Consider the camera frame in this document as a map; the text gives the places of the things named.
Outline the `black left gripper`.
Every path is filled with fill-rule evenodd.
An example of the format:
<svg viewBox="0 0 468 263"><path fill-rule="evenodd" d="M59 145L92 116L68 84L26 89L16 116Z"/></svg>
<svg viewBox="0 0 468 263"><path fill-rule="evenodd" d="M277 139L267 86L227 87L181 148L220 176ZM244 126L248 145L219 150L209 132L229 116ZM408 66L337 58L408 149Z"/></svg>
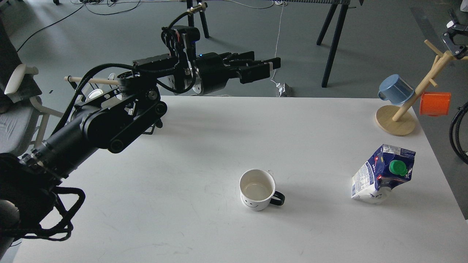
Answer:
<svg viewBox="0 0 468 263"><path fill-rule="evenodd" d="M254 60L254 51L209 52L197 55L195 68L197 79L192 90L196 95L207 95L223 89L229 79L239 78L242 84L267 79L270 72L281 67L281 58ZM239 60L238 65L230 65Z"/></svg>

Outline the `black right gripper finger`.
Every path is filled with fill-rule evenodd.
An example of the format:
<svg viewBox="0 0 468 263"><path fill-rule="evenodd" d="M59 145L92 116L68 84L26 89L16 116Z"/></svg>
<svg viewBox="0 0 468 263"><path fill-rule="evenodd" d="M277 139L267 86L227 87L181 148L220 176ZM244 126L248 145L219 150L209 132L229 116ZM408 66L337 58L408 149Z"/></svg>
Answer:
<svg viewBox="0 0 468 263"><path fill-rule="evenodd" d="M448 10L448 14L450 16L450 21L446 24L446 32L441 35L441 39L447 46L448 50L450 50L451 54L457 60L461 60L467 55L467 44L456 44L454 38L457 35L464 35L466 37L468 26L467 23L460 23L455 10Z"/></svg>

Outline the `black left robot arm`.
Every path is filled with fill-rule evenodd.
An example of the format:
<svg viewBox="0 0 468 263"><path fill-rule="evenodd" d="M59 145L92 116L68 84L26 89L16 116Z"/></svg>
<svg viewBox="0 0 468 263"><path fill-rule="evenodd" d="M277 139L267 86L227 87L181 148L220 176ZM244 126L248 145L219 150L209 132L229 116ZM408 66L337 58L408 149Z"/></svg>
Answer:
<svg viewBox="0 0 468 263"><path fill-rule="evenodd" d="M60 241L67 240L86 195L61 187L62 180L98 149L120 153L148 129L162 128L167 105L159 88L175 94L200 88L204 95L224 88L229 79L242 84L267 79L281 67L280 58L256 60L253 51L198 55L199 29L177 22L206 8L199 1L162 28L169 53L89 70L47 140L20 158L1 154L1 243L57 241L58 234L64 234Z"/></svg>

